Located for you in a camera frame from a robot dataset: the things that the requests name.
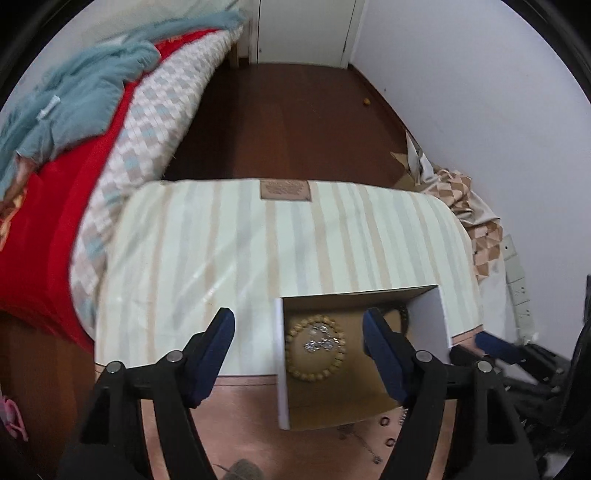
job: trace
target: striped mattress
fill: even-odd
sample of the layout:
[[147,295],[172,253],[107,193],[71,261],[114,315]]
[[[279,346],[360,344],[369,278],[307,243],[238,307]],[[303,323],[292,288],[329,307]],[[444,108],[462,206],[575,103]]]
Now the striped mattress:
[[470,239],[432,196],[311,181],[310,202],[261,200],[259,180],[153,182],[108,252],[96,362],[149,364],[236,316],[221,375],[275,373],[274,300],[440,286],[452,336],[481,324]]

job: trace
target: open box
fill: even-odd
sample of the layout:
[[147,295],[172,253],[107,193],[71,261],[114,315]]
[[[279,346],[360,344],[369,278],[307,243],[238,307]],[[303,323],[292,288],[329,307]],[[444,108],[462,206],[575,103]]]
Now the open box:
[[[363,352],[362,317],[368,308],[402,302],[408,310],[408,333],[416,350],[449,362],[451,337],[437,286],[276,299],[277,398],[279,427],[310,430],[365,420],[398,406],[385,391],[376,366]],[[305,382],[286,370],[285,333],[300,320],[323,314],[345,333],[346,358],[338,372],[322,381]],[[400,316],[384,317],[400,331]],[[301,355],[314,355],[300,349]]]

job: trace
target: power strip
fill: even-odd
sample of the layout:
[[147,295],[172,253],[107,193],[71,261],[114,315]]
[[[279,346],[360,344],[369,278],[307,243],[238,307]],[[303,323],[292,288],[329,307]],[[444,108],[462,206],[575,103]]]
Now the power strip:
[[505,261],[507,286],[513,303],[517,336],[523,343],[534,342],[537,334],[531,315],[530,296],[525,286],[525,271],[519,261],[511,235],[503,237],[501,251]]

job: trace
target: red blanket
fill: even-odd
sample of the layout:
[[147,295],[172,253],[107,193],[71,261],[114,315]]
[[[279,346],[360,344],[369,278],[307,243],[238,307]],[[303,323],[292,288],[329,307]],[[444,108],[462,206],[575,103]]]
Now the red blanket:
[[[156,45],[161,61],[201,30]],[[0,252],[0,310],[93,351],[70,297],[70,256],[90,195],[123,127],[134,90],[128,83],[108,132],[47,163],[27,184]]]

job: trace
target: door frame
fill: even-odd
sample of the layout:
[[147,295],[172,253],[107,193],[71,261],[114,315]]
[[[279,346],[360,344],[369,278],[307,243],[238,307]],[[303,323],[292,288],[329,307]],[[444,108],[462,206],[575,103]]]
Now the door frame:
[[[351,15],[351,21],[349,23],[349,31],[347,32],[347,39],[343,46],[343,54],[340,59],[340,67],[342,69],[347,68],[355,40],[357,39],[357,32],[359,30],[359,24],[361,23],[362,13],[364,6],[368,0],[355,0],[353,6],[353,13]],[[258,63],[258,34],[259,34],[259,22],[261,19],[261,0],[251,0],[251,12],[252,17],[249,24],[249,62]]]

